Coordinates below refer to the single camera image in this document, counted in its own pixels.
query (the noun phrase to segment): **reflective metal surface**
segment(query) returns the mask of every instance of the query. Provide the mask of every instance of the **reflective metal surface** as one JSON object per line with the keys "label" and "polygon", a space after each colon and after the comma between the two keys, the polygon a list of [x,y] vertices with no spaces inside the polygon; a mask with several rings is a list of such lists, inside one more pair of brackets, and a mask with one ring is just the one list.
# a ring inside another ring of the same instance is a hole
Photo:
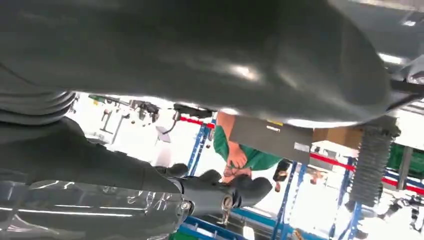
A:
{"label": "reflective metal surface", "polygon": [[155,96],[310,128],[390,104],[374,47],[326,0],[6,0],[0,27],[7,93]]}
{"label": "reflective metal surface", "polygon": [[371,41],[390,74],[424,71],[424,1],[329,0]]}
{"label": "reflective metal surface", "polygon": [[2,240],[156,240],[186,218],[180,194],[44,180],[0,169]]}

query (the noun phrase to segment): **blue metal rack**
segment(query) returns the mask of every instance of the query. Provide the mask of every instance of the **blue metal rack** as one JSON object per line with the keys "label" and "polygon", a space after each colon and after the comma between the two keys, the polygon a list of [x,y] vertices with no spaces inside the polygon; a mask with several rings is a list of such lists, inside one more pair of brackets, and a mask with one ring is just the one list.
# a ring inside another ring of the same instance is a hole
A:
{"label": "blue metal rack", "polygon": [[[199,132],[197,133],[197,137],[196,137],[196,141],[194,143],[193,146],[193,150],[191,152],[190,155],[190,159],[188,161],[188,169],[189,169],[189,176],[194,176],[196,169],[197,169],[197,165],[199,164],[199,160],[206,142],[206,139],[208,138],[208,134],[210,133],[210,129],[206,127],[205,124],[200,126]],[[349,158],[348,159],[348,165],[352,165],[353,164],[353,158]],[[291,166],[291,171],[287,180],[287,186],[285,188],[285,192],[284,192],[284,196],[283,196],[283,200],[281,203],[281,207],[280,210],[278,211],[277,214],[277,219],[273,220],[269,217],[265,217],[262,216],[260,214],[245,210],[245,209],[233,209],[233,213],[238,214],[244,218],[248,218],[248,219],[252,219],[253,221],[259,222],[261,224],[264,224],[266,226],[270,226],[273,227],[273,232],[272,232],[272,236],[271,236],[271,240],[276,240],[277,239],[277,235],[278,232],[280,232],[280,240],[286,240],[287,239],[287,235],[293,233],[294,229],[288,224],[285,223],[285,212],[286,212],[286,207],[287,207],[287,202],[288,202],[288,198],[289,198],[289,192],[290,192],[290,188],[291,188],[291,184],[293,182],[293,178],[294,178],[294,174],[296,171],[296,167],[297,167],[297,162],[293,162],[292,166]],[[293,210],[293,207],[295,205],[295,202],[297,200],[297,196],[298,196],[298,192],[299,192],[299,188],[303,182],[303,178],[306,172],[306,168],[307,165],[302,165],[299,175],[298,175],[298,180],[297,180],[297,185],[296,185],[296,189],[294,192],[294,196],[293,196],[293,200],[292,200],[292,205],[291,205],[291,210]],[[349,178],[350,178],[350,172],[349,170],[345,170],[344,172],[344,176],[343,176],[343,181],[341,183],[341,188],[340,188],[340,192],[337,198],[337,209],[339,209],[343,203],[343,197],[347,191],[347,187],[349,185]],[[358,225],[358,220],[359,217],[361,215],[361,204],[360,203],[356,203],[355,204],[355,209],[353,211],[353,215],[352,215],[352,219],[350,220],[347,228],[342,232],[342,234],[339,236],[339,239],[343,239],[344,236],[346,235],[346,233],[348,232],[348,230],[350,230],[349,232],[349,236],[348,239],[352,240],[355,237],[356,234],[356,230],[357,230],[357,225]],[[288,218],[287,218],[287,222],[290,220],[291,217],[291,212],[289,212]],[[329,231],[329,239],[333,239],[335,236],[335,232],[336,232],[336,220],[337,220],[337,215],[334,217],[334,222],[331,226],[331,229]],[[220,236],[223,239],[228,239],[228,240],[244,240],[245,238],[239,234],[236,234],[234,232],[231,232],[227,229],[224,229],[222,227],[216,226],[214,224],[208,223],[206,221],[203,221],[201,219],[198,219],[196,217],[191,217],[189,216],[185,221],[184,221],[184,225],[182,225],[179,228],[179,231],[188,235],[191,235],[193,237],[199,238],[199,239],[214,239],[213,237],[207,236],[202,234],[201,232],[198,232],[196,229],[197,228],[201,228],[204,231],[210,232],[212,233],[214,236]],[[302,232],[301,233],[303,238],[306,240],[323,240],[323,238],[318,237],[312,233],[308,233],[308,232]]]}
{"label": "blue metal rack", "polygon": [[[388,177],[388,178],[396,179],[396,181],[399,181],[399,175],[398,174],[393,174],[393,173],[391,173],[389,171],[386,171],[386,173],[384,174],[384,176],[385,177]],[[424,189],[424,184],[422,184],[419,181],[414,181],[414,180],[411,180],[411,179],[407,179],[406,180],[406,183],[409,184],[409,185],[411,185],[411,186]]]}
{"label": "blue metal rack", "polygon": [[194,142],[193,150],[191,151],[190,159],[188,160],[187,164],[189,176],[195,175],[203,148],[205,147],[206,139],[208,139],[210,132],[211,130],[206,127],[205,123],[200,126],[199,132],[196,136],[196,141]]}

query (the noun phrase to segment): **cardboard box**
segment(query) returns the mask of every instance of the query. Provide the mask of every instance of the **cardboard box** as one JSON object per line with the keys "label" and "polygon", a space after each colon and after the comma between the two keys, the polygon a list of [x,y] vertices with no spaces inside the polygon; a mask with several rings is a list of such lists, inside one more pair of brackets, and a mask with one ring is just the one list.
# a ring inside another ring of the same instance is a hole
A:
{"label": "cardboard box", "polygon": [[312,142],[320,148],[346,157],[357,157],[362,135],[362,130],[357,127],[316,128]]}

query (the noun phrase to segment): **factory floor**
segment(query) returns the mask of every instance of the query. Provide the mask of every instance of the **factory floor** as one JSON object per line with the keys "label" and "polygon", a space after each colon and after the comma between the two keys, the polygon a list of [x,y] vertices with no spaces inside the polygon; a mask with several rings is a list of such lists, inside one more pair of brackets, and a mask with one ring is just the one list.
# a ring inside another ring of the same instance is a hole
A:
{"label": "factory floor", "polygon": [[[91,107],[80,107],[77,113],[70,115],[72,119],[77,121],[83,130],[89,134],[103,134],[106,138],[111,136],[108,133],[99,131],[102,123],[100,122],[102,111],[93,111]],[[119,130],[116,141],[109,148],[126,152],[128,155],[136,157],[140,160],[150,162],[155,165],[158,158],[169,158],[168,164],[175,163],[187,164],[195,143],[195,138],[199,130],[198,125],[187,122],[178,122],[175,129],[169,134],[171,143],[157,141],[158,133],[155,126],[163,126],[169,128],[172,125],[170,121],[172,112],[162,113],[159,121],[155,124],[143,126],[142,123],[136,122],[131,124],[130,120],[124,121]],[[119,114],[115,114],[114,119],[110,122],[109,129],[113,131],[118,122]],[[204,148],[197,166],[195,175],[200,175],[207,170],[215,169],[222,173],[226,162],[214,152],[213,146]],[[275,167],[257,171],[253,173],[253,178],[266,177],[272,181]],[[287,215],[290,218],[290,225],[303,231],[311,232],[317,236],[327,238],[331,225],[333,224],[335,215],[337,214],[337,196],[339,194],[340,183],[343,178],[343,171],[329,174],[327,183],[320,182],[312,185],[309,182],[310,176],[305,175],[303,184],[299,189],[297,201],[292,209],[292,197],[289,198]],[[293,196],[295,184],[292,185],[290,196]],[[281,192],[272,190],[254,209],[262,215],[275,218],[283,199],[286,184],[282,184]],[[342,206],[337,214],[336,236],[340,231],[346,228],[351,213],[347,212]],[[398,220],[392,220],[391,223],[383,222],[379,218],[369,218],[362,221],[365,232],[369,233],[367,239],[423,239],[417,232],[409,230],[409,222],[411,220],[411,211],[406,211]]]}

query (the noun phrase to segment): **shock absorber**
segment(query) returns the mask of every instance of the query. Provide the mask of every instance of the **shock absorber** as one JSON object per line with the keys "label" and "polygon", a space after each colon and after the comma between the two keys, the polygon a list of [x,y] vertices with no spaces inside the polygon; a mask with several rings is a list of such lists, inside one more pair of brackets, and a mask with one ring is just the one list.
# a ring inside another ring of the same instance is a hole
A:
{"label": "shock absorber", "polygon": [[390,146],[399,136],[396,118],[384,116],[363,126],[356,171],[350,198],[374,207],[380,195],[380,184],[390,156]]}

